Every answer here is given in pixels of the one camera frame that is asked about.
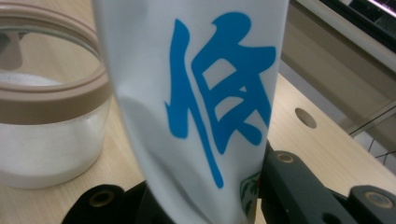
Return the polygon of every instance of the beige jar lid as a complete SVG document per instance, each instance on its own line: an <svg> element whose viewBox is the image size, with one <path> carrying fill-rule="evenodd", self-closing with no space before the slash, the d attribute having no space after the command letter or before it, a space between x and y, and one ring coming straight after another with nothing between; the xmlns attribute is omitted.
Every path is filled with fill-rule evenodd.
<svg viewBox="0 0 396 224"><path fill-rule="evenodd" d="M54 35L94 54L95 31L59 12L22 3L0 3L0 33L23 30ZM54 86L21 86L0 82L0 123L45 124L74 119L103 104L111 87L102 65L87 77Z"/></svg>

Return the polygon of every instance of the wooden surface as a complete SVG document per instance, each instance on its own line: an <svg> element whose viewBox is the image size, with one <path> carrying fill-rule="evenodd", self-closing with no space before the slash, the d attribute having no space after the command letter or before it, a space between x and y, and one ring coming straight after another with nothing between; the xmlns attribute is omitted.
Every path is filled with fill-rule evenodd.
<svg viewBox="0 0 396 224"><path fill-rule="evenodd" d="M61 10L92 23L92 10L88 0L29 2ZM310 114L316 121L317 128L304 125L296 116L296 108ZM106 131L101 157L77 178L46 189L0 186L0 223L61 223L73 203L86 190L101 184L114 184L129 189L142 181L144 177L134 159L114 100ZM278 77L269 140L275 149L291 151L300 156L330 189L347 195L352 186L369 184L396 194L396 177L282 76ZM259 211L256 223L265 223Z"/></svg>
<svg viewBox="0 0 396 224"><path fill-rule="evenodd" d="M396 146L394 52L321 1L290 0L282 59L344 114L338 122L346 132Z"/></svg>

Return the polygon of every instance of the hole in table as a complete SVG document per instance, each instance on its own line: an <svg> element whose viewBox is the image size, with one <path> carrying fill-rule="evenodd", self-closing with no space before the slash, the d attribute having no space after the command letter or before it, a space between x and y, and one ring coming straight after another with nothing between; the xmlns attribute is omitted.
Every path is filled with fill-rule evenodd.
<svg viewBox="0 0 396 224"><path fill-rule="evenodd" d="M317 122L314 120L314 118L312 118L312 116L310 114L308 114L308 112L306 112L305 110L297 107L295 109L295 113L297 115L297 118L303 124L305 124L307 127L312 128L312 129L316 129L317 128Z"/></svg>

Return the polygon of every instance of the white bag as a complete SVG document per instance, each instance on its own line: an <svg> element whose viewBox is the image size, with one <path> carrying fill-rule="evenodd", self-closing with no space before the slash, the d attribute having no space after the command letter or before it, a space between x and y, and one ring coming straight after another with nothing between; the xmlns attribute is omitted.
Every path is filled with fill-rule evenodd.
<svg viewBox="0 0 396 224"><path fill-rule="evenodd" d="M176 223L254 222L288 0L92 3L163 210Z"/></svg>

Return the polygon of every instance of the white powder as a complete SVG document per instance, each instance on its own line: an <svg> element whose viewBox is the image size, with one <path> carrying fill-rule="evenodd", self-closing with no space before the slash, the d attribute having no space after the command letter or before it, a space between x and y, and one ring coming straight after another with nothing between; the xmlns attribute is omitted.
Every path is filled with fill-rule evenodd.
<svg viewBox="0 0 396 224"><path fill-rule="evenodd" d="M0 82L29 86L59 84L44 77L16 73L0 74ZM0 123L0 182L17 188L44 188L80 175L102 151L109 104L107 100L87 115L59 123Z"/></svg>

